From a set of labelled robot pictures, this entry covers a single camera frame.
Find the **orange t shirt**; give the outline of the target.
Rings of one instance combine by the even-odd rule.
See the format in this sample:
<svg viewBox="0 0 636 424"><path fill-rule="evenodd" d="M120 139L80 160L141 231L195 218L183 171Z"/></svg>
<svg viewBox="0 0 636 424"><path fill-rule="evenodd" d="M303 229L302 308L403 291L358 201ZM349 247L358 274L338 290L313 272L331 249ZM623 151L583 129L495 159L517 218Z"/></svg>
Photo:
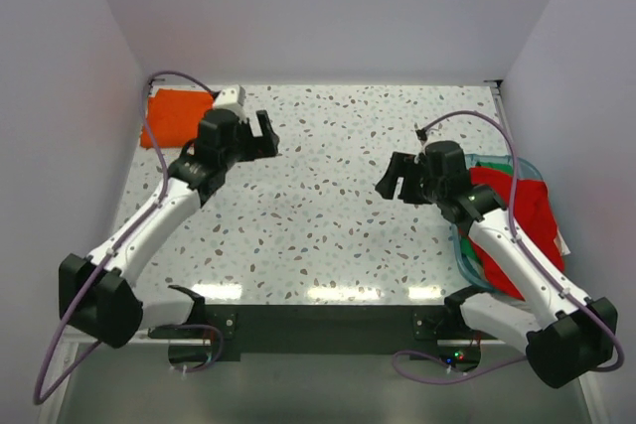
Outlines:
<svg viewBox="0 0 636 424"><path fill-rule="evenodd" d="M199 121L213 108L204 91L159 89L149 98L147 120L161 149L181 148L197 135Z"/></svg>

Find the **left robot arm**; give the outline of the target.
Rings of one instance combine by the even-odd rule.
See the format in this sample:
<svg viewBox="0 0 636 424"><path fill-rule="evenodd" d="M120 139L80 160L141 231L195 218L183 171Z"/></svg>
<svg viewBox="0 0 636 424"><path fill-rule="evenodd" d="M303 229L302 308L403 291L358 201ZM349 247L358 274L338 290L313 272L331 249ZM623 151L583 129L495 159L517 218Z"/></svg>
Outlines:
<svg viewBox="0 0 636 424"><path fill-rule="evenodd" d="M261 130L227 108L208 110L197 135L163 167L158 188L124 226L86 256L68 255L59 267L59 313L63 324L114 349L140 330L173 327L194 337L205 327L205 299L170 285L166 300L141 301L134 288L170 235L225 184L237 163L273 158L279 137L260 110Z"/></svg>

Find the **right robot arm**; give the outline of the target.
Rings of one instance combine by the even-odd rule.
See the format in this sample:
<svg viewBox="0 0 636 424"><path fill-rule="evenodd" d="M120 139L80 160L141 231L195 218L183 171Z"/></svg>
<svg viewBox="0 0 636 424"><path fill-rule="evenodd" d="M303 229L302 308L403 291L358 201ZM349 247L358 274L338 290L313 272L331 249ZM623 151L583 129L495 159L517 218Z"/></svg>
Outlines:
<svg viewBox="0 0 636 424"><path fill-rule="evenodd" d="M449 335L463 338L475 330L506 343L551 388L597 369L617 351L614 305L591 299L550 262L510 220L508 201L472 179L456 142L433 142L416 155L394 152L375 189L385 200L437 206L494 260L527 305L519 309L466 287L444 300L442 324Z"/></svg>

